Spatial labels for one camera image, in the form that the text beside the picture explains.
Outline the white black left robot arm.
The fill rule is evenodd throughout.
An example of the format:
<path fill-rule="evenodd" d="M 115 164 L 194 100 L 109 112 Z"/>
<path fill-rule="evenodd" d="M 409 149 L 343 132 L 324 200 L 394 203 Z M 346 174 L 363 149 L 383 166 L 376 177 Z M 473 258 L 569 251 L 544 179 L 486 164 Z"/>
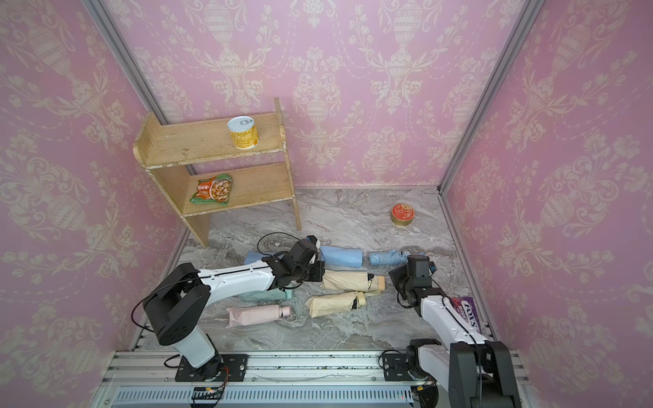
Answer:
<path fill-rule="evenodd" d="M 158 343 L 174 347 L 193 369 L 215 376 L 224 365 L 209 336 L 198 326 L 204 309 L 248 292 L 287 291 L 304 282 L 320 282 L 321 243 L 307 236 L 288 251 L 265 255 L 248 265 L 199 270 L 176 267 L 139 305 Z"/>

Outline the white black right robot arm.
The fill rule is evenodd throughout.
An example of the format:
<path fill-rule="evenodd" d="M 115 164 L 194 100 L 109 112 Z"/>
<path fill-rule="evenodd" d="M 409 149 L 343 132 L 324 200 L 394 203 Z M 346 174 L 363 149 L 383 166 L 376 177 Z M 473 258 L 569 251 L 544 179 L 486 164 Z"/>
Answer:
<path fill-rule="evenodd" d="M 398 303 L 413 309 L 439 337 L 415 339 L 406 348 L 414 377 L 431 377 L 447 391 L 451 407 L 521 407 L 512 355 L 467 323 L 443 289 L 435 285 L 435 264 L 409 255 L 389 272 Z"/>

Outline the light blue umbrella sleeve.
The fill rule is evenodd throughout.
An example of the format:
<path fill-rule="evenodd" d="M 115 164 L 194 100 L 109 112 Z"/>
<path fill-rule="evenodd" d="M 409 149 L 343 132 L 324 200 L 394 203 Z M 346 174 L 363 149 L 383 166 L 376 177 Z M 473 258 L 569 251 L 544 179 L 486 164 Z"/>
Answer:
<path fill-rule="evenodd" d="M 363 265 L 363 251 L 360 249 L 323 246 L 321 253 L 326 265 L 354 269 L 361 268 Z"/>

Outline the beige sleeved umbrella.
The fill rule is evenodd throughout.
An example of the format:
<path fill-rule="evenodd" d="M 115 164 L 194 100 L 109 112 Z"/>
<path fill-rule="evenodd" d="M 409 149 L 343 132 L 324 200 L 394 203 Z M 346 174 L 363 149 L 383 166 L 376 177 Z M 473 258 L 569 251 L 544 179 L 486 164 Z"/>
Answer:
<path fill-rule="evenodd" d="M 367 304 L 363 292 L 344 292 L 311 297 L 306 301 L 311 318 L 330 316 L 362 308 Z"/>

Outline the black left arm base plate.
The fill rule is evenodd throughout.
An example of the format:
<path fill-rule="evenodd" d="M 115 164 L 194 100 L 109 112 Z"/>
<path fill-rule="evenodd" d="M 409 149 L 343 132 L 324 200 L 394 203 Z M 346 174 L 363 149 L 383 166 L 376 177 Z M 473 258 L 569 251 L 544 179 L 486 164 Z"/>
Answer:
<path fill-rule="evenodd" d="M 202 367 L 193 367 L 186 357 L 182 357 L 175 374 L 178 383 L 214 382 L 241 383 L 248 369 L 248 355 L 227 354 L 212 358 Z"/>

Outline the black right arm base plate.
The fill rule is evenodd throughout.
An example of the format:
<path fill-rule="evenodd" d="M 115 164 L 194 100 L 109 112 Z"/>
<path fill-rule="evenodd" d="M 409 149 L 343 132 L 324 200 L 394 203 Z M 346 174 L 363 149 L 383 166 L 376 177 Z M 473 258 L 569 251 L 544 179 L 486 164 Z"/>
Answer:
<path fill-rule="evenodd" d="M 386 382 L 418 381 L 424 378 L 411 355 L 399 350 L 384 350 L 378 358 Z"/>

